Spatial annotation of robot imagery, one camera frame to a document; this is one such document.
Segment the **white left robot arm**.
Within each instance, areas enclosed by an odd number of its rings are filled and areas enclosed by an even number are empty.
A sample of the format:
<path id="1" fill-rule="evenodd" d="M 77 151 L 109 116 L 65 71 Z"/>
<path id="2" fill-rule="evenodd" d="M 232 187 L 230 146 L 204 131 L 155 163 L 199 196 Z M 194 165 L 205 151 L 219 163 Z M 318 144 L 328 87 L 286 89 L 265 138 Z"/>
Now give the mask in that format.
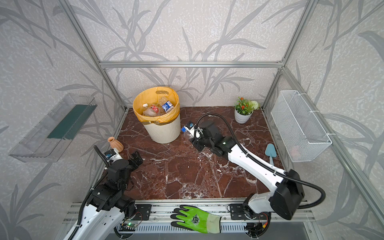
<path id="1" fill-rule="evenodd" d="M 64 237 L 65 240 L 104 240 L 123 220 L 131 219 L 138 213 L 135 200 L 126 196 L 131 182 L 131 173 L 142 163 L 139 152 L 129 159 L 123 159 L 116 150 L 104 154 L 97 146 L 106 172 L 89 190 L 83 200 L 78 219 Z"/>

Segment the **crushed bottle blue label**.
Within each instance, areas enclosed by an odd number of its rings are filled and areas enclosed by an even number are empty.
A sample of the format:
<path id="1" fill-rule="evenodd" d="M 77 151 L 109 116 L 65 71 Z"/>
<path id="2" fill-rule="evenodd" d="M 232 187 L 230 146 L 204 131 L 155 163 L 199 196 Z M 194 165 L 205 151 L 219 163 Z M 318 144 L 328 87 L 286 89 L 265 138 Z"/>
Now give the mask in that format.
<path id="1" fill-rule="evenodd" d="M 183 133 L 183 137 L 186 139 L 186 140 L 191 140 L 194 138 L 194 132 L 195 132 L 195 128 L 194 127 L 187 127 L 187 126 L 184 126 L 181 128 L 181 131 Z"/>

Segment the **Pepsi bottle blue cap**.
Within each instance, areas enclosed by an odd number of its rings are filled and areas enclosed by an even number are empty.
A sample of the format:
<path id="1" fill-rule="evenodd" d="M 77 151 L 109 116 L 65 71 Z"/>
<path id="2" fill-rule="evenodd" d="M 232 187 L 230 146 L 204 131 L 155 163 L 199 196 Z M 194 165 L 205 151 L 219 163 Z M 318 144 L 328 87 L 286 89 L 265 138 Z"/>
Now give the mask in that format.
<path id="1" fill-rule="evenodd" d="M 161 97 L 159 100 L 159 104 L 165 113 L 169 113 L 174 109 L 174 105 L 166 97 Z"/>

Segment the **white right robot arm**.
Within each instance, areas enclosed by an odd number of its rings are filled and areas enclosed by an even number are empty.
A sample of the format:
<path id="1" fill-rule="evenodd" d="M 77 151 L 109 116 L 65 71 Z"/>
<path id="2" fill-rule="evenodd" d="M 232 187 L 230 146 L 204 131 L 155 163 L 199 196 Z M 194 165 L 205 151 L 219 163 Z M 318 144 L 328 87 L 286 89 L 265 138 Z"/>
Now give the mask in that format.
<path id="1" fill-rule="evenodd" d="M 188 122 L 183 132 L 189 133 L 190 142 L 198 151 L 210 149 L 215 155 L 246 170 L 268 188 L 268 192 L 251 194 L 243 202 L 243 212 L 248 219 L 267 212 L 274 212 L 285 220 L 293 218 L 305 195 L 297 182 L 300 179 L 297 172 L 286 172 L 265 162 L 238 145 L 232 136 L 224 137 L 212 121 L 203 122 L 198 128 Z"/>

